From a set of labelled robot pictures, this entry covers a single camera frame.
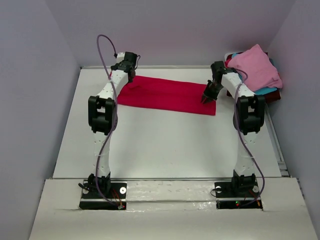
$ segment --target blue cloth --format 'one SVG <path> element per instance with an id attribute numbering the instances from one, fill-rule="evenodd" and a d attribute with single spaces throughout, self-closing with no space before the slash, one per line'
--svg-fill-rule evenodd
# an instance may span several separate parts
<path id="1" fill-rule="evenodd" d="M 234 54 L 232 54 L 231 58 L 233 59 L 237 55 L 238 55 L 238 53 L 234 53 Z M 274 61 L 271 58 L 269 58 L 269 60 L 272 63 L 272 65 L 274 65 Z M 263 87 L 263 88 L 260 88 L 259 90 L 255 91 L 254 93 L 257 95 L 266 95 L 266 94 L 272 93 L 276 90 L 277 90 L 276 87 Z"/>

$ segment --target cable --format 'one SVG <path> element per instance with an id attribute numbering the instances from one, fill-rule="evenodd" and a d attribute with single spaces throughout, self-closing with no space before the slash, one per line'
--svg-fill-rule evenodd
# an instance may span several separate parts
<path id="1" fill-rule="evenodd" d="M 108 76 L 108 79 L 111 80 L 111 77 L 109 75 L 109 72 L 108 72 L 108 69 L 106 67 L 106 64 L 105 64 L 105 61 L 104 61 L 104 58 L 102 57 L 102 53 L 101 53 L 101 50 L 100 50 L 100 45 L 99 45 L 99 38 L 100 37 L 104 37 L 106 39 L 109 40 L 109 42 L 111 43 L 112 47 L 113 47 L 113 51 L 114 51 L 114 57 L 116 58 L 117 57 L 117 52 L 116 52 L 116 48 L 115 48 L 115 45 L 114 43 L 111 41 L 111 39 L 109 37 L 107 37 L 106 35 L 104 34 L 99 34 L 97 37 L 96 37 L 96 46 L 98 48 L 98 52 L 99 52 L 99 55 L 100 55 L 100 59 L 101 59 L 101 62 L 102 62 L 102 65 L 104 67 L 104 70 L 106 72 L 106 75 Z"/>
<path id="2" fill-rule="evenodd" d="M 140 55 L 138 55 L 138 56 L 137 56 L 137 58 L 138 58 L 138 57 L 139 57 L 139 59 L 136 61 L 136 66 L 135 66 L 134 70 L 136 70 L 136 69 L 138 68 L 138 62 L 139 62 L 139 60 L 140 60 L 141 56 L 140 56 Z"/>
<path id="3" fill-rule="evenodd" d="M 115 103 L 115 115 L 113 116 L 112 118 L 112 128 L 109 132 L 109 134 L 106 136 L 106 139 L 99 151 L 99 154 L 98 154 L 98 157 L 96 159 L 96 165 L 95 165 L 95 185 L 96 185 L 96 189 L 98 190 L 100 196 L 105 199 L 108 203 L 110 203 L 111 205 L 114 205 L 116 206 L 116 204 L 112 201 L 110 201 L 108 198 L 106 198 L 106 196 L 101 192 L 100 188 L 99 188 L 99 184 L 98 184 L 98 170 L 99 170 L 99 163 L 100 163 L 100 158 L 101 158 L 101 154 L 106 146 L 106 143 L 108 142 L 109 138 L 111 137 L 113 131 L 116 129 L 117 127 L 117 121 L 118 121 L 118 101 L 117 101 L 117 93 L 116 93 L 116 88 L 115 88 L 115 85 L 114 83 L 111 81 L 111 77 L 109 75 L 109 72 L 108 72 L 108 69 L 107 69 L 107 66 L 105 64 L 105 61 L 104 61 L 104 58 L 102 56 L 102 53 L 101 53 L 101 50 L 100 50 L 100 45 L 99 45 L 99 38 L 100 37 L 104 37 L 106 39 L 109 40 L 109 42 L 111 43 L 112 47 L 113 47 L 113 50 L 114 50 L 114 55 L 116 55 L 116 48 L 115 48 L 115 45 L 113 44 L 113 42 L 111 41 L 111 39 L 109 37 L 107 37 L 106 35 L 103 35 L 103 34 L 99 34 L 97 37 L 96 37 L 96 46 L 98 48 L 98 52 L 99 52 L 99 56 L 100 56 L 100 59 L 101 59 L 101 62 L 102 62 L 102 65 L 104 67 L 104 70 L 106 72 L 106 75 L 108 76 L 108 79 L 110 80 L 110 83 L 111 83 L 111 86 L 112 86 L 112 90 L 113 90 L 113 95 L 114 95 L 114 103 Z"/>
<path id="4" fill-rule="evenodd" d="M 264 189 L 265 189 L 266 180 L 265 180 L 264 174 L 262 173 L 260 167 L 259 167 L 258 164 L 257 164 L 256 159 L 254 158 L 253 154 L 250 152 L 249 148 L 246 146 L 245 141 L 243 140 L 243 138 L 242 138 L 242 136 L 241 136 L 241 131 L 240 131 L 240 127 L 239 127 L 238 110 L 237 110 L 237 98 L 238 98 L 238 93 L 239 93 L 239 89 L 240 89 L 241 85 L 248 79 L 248 74 L 247 74 L 245 71 L 240 70 L 240 69 L 237 69 L 237 68 L 235 68 L 235 70 L 237 70 L 238 72 L 242 72 L 242 73 L 245 75 L 244 80 L 238 85 L 238 87 L 236 88 L 235 94 L 234 94 L 234 114 L 235 114 L 235 117 L 236 117 L 235 127 L 236 127 L 236 130 L 237 130 L 237 132 L 238 132 L 238 136 L 239 136 L 239 138 L 240 138 L 240 141 L 241 141 L 244 149 L 246 150 L 246 152 L 248 153 L 248 155 L 251 157 L 254 165 L 255 165 L 256 168 L 258 169 L 258 171 L 259 171 L 259 173 L 260 173 L 260 175 L 261 175 L 261 178 L 262 178 L 262 187 L 261 187 L 261 190 L 260 190 L 259 194 L 256 196 L 256 198 L 255 198 L 254 200 L 252 200 L 252 201 L 250 201 L 250 202 L 242 205 L 241 207 L 243 208 L 243 207 L 248 206 L 248 205 L 250 205 L 250 204 L 252 204 L 252 203 L 254 203 L 255 201 L 258 200 L 258 198 L 261 196 L 262 192 L 263 192 Z"/>
<path id="5" fill-rule="evenodd" d="M 115 189 L 113 189 L 113 191 L 114 191 L 114 194 L 116 195 L 116 197 L 119 199 L 120 205 L 123 205 L 123 204 L 122 204 L 122 201 L 121 201 L 121 199 L 120 199 L 120 197 L 119 197 L 119 195 L 118 195 L 118 193 L 117 193 L 117 191 L 116 191 Z"/>
<path id="6" fill-rule="evenodd" d="M 211 194 L 212 197 L 215 197 L 215 198 L 216 198 L 216 196 L 212 194 L 212 192 L 215 191 L 215 190 L 216 190 L 215 188 L 212 189 L 212 190 L 210 191 L 210 194 Z"/>
<path id="7" fill-rule="evenodd" d="M 116 199 L 116 196 L 115 196 L 114 192 L 111 191 L 111 194 L 112 194 L 113 199 L 115 200 L 116 205 L 119 206 L 118 201 L 117 201 L 117 199 Z"/>
<path id="8" fill-rule="evenodd" d="M 251 190 L 249 190 L 249 193 L 254 197 L 254 199 L 256 199 L 256 195 L 255 195 Z M 257 203 L 258 206 L 260 207 L 260 202 L 259 202 L 259 200 L 256 200 L 256 203 Z"/>

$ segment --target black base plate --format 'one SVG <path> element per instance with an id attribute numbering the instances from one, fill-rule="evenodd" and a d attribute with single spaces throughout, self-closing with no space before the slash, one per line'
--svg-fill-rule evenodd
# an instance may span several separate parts
<path id="1" fill-rule="evenodd" d="M 238 192 L 237 194 L 232 191 L 232 185 L 231 185 L 231 181 L 217 181 L 214 183 L 214 188 L 215 190 L 215 196 L 217 199 L 235 199 L 235 198 L 252 198 L 253 196 L 251 195 L 251 193 L 249 191 L 244 191 L 244 192 Z M 255 181 L 255 186 L 254 188 L 256 188 L 257 190 L 259 189 L 258 187 L 258 183 L 257 181 Z M 257 196 L 259 194 L 258 192 L 255 192 L 252 190 L 252 193 Z"/>
<path id="2" fill-rule="evenodd" d="M 250 203 L 251 200 L 245 201 L 217 201 L 216 209 L 263 209 L 262 202 L 260 200 L 254 201 L 249 205 L 245 205 Z"/>
<path id="3" fill-rule="evenodd" d="M 83 210 L 126 210 L 127 209 L 127 203 L 125 201 L 127 192 L 121 193 L 121 188 L 127 189 L 127 183 L 126 182 L 111 182 L 111 190 L 107 194 L 105 194 L 105 197 L 111 201 L 108 202 L 106 200 L 103 200 L 101 195 L 97 191 L 86 191 L 82 190 L 81 193 L 81 200 L 79 203 L 79 207 Z M 122 206 L 124 208 L 119 209 L 118 205 L 120 204 L 120 201 L 117 199 L 117 201 L 114 200 L 114 196 L 112 194 L 113 191 L 116 191 L 119 198 L 122 201 Z"/>

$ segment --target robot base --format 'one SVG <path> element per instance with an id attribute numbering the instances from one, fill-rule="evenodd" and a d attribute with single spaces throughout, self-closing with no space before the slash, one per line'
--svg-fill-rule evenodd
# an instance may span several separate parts
<path id="1" fill-rule="evenodd" d="M 86 186 L 87 184 L 87 180 L 83 181 L 84 186 Z M 98 191 L 87 191 L 85 189 L 82 189 L 79 207 L 83 210 L 126 210 L 126 195 L 126 182 L 111 182 L 110 191 L 105 194 L 105 197 L 109 199 L 111 203 L 103 199 Z"/>
<path id="2" fill-rule="evenodd" d="M 214 190 L 217 209 L 241 209 L 260 194 L 257 181 L 254 182 L 252 189 L 237 192 L 231 181 L 215 182 Z M 260 197 L 250 205 L 245 205 L 243 209 L 263 209 Z"/>

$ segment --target stack of clothes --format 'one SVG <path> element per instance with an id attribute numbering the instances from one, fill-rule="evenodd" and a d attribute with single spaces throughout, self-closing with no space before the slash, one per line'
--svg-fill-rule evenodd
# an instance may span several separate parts
<path id="1" fill-rule="evenodd" d="M 264 95 L 267 104 L 281 99 L 279 89 L 282 89 L 283 83 L 278 70 L 258 44 L 245 52 L 228 55 L 225 66 L 245 71 L 248 78 L 244 84 L 255 94 Z"/>

